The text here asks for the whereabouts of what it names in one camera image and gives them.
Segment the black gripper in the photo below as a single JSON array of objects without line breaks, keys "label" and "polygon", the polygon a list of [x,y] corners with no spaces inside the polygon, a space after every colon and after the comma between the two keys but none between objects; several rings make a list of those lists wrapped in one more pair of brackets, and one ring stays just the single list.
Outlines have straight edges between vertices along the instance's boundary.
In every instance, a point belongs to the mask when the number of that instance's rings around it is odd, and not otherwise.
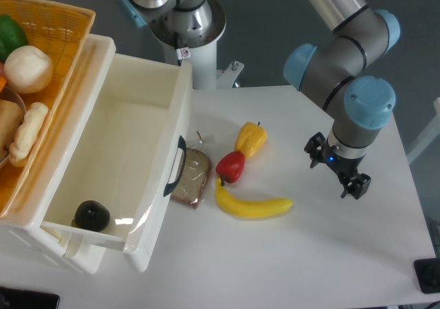
[{"label": "black gripper", "polygon": [[371,177],[364,173],[357,173],[362,157],[344,158],[338,155],[336,146],[330,146],[328,142],[325,143],[325,137],[320,132],[314,134],[307,141],[304,151],[311,160],[311,169],[324,163],[337,175],[343,186],[341,198],[350,195],[355,200],[359,200],[368,191]]}]

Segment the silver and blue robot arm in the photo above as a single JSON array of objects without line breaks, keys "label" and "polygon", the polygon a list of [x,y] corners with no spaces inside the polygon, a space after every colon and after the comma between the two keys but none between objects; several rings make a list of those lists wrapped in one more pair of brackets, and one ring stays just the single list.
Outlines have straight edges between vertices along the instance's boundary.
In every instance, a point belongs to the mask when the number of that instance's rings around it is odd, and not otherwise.
[{"label": "silver and blue robot arm", "polygon": [[[167,63],[192,65],[194,88],[220,89],[235,82],[232,70],[217,69],[217,41],[226,28],[217,1],[116,1],[136,27],[150,27]],[[285,61],[283,76],[333,119],[328,136],[316,134],[305,146],[311,164],[327,165],[343,193],[358,199],[371,183],[358,166],[395,106],[393,87],[362,72],[396,44],[401,29],[393,14],[372,10],[365,0],[309,1],[334,38],[323,49],[298,46]]]}]

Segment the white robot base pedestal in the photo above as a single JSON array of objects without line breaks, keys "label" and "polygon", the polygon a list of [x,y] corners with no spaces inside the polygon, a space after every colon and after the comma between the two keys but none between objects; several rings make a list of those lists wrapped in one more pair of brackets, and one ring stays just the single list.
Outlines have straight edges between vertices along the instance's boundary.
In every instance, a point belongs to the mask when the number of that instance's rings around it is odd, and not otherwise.
[{"label": "white robot base pedestal", "polygon": [[243,63],[233,60],[224,70],[217,67],[217,42],[226,29],[226,14],[216,0],[205,0],[194,10],[170,10],[150,22],[150,29],[162,45],[166,63],[192,65],[194,89],[239,86]]}]

